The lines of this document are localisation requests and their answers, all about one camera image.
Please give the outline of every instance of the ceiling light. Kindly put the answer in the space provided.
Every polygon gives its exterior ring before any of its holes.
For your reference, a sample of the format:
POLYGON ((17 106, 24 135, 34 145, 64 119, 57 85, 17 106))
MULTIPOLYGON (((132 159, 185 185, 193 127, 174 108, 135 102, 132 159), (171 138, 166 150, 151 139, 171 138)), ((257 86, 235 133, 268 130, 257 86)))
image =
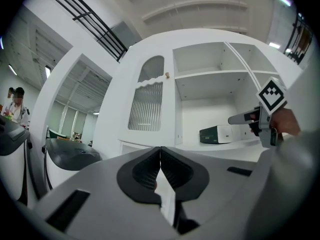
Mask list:
POLYGON ((284 2, 287 6, 291 6, 291 3, 288 0, 281 0, 282 2, 284 2))
POLYGON ((279 48, 280 48, 280 45, 279 45, 279 44, 276 44, 276 43, 273 43, 273 42, 269 43, 269 45, 270 45, 271 47, 276 48, 276 49, 279 49, 279 48))
POLYGON ((45 74, 46 74, 46 79, 48 79, 48 77, 51 74, 51 68, 49 66, 45 66, 45 74))
POLYGON ((11 71, 17 76, 16 71, 14 71, 14 69, 12 68, 12 66, 9 64, 9 69, 11 69, 11 71))

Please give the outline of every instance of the ribbed glass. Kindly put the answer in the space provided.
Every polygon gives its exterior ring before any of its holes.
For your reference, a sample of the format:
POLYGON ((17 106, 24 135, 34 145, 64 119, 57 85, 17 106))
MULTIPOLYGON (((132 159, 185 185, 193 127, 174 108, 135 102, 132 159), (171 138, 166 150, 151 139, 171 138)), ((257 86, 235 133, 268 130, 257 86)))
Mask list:
POLYGON ((157 78, 163 76, 165 67, 165 58, 162 56, 155 56, 151 59, 148 59, 146 63, 143 64, 140 76, 139 83, 142 83, 145 80, 150 80, 152 78, 157 78))
POLYGON ((156 132, 161 126, 163 83, 135 90, 128 129, 156 132))

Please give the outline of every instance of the open shelf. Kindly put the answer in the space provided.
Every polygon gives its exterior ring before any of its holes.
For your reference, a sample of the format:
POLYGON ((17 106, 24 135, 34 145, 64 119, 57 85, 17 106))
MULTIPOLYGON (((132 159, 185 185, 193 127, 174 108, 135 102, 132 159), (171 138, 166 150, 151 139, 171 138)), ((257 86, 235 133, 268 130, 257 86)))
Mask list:
POLYGON ((276 73, 276 72, 267 72, 267 71, 257 71, 257 70, 254 70, 253 71, 255 77, 257 78, 260 86, 262 87, 266 81, 269 80, 270 77, 274 77, 274 78, 277 78, 277 79, 281 79, 279 74, 276 73))
POLYGON ((257 162, 265 147, 261 145, 259 139, 256 140, 242 140, 233 143, 220 145, 212 145, 208 147, 196 146, 190 147, 183 144, 176 145, 177 149, 191 151, 196 154, 201 154, 214 158, 232 159, 240 161, 257 162))
POLYGON ((252 71, 277 72, 267 57, 253 44, 230 43, 252 71))
POLYGON ((180 77, 218 71, 247 70, 224 42, 201 43, 173 50, 174 74, 180 77))
POLYGON ((246 70, 214 71, 175 78, 182 101, 231 96, 244 82, 246 70))
POLYGON ((181 143, 176 145, 177 149, 185 150, 185 151, 217 151, 217 150, 233 150, 233 149, 241 149, 245 147, 254 146, 260 144, 259 139, 247 139, 247 140, 239 140, 226 144, 206 144, 206 143, 195 143, 195 144, 185 144, 181 143))
POLYGON ((232 125, 232 142, 200 143, 199 131, 229 125, 228 118, 252 110, 259 104, 257 87, 244 70, 198 73, 176 77, 175 144, 188 150, 222 150, 244 147, 243 141, 256 140, 245 125, 232 125))

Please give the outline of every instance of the cabinet door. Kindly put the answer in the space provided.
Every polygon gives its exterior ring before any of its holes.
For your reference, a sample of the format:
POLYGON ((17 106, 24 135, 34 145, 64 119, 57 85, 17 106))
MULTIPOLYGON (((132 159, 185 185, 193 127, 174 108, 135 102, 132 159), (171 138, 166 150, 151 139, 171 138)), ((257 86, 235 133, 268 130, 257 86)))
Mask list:
POLYGON ((134 151, 138 150, 144 150, 144 149, 149 149, 151 148, 150 146, 142 146, 142 145, 137 145, 137 144, 132 144, 129 142, 124 142, 121 141, 121 146, 120 146, 120 156, 124 154, 128 154, 134 151))
POLYGON ((145 55, 135 68, 123 112, 120 140, 145 146, 174 146, 173 52, 145 55))

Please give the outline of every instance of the black railing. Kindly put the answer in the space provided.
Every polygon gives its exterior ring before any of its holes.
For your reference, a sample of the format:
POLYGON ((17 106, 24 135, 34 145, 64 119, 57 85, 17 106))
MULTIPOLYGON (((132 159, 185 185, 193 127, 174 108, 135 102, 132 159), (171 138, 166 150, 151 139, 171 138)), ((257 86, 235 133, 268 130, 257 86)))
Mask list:
POLYGON ((83 0, 55 0, 80 22, 118 62, 128 51, 106 23, 83 0))
POLYGON ((289 57, 291 60, 294 60, 294 62, 299 65, 309 49, 314 33, 298 10, 296 11, 295 22, 292 25, 293 30, 283 54, 286 54, 287 49, 289 49, 293 37, 296 34, 294 42, 290 48, 291 52, 288 53, 287 57, 289 57))

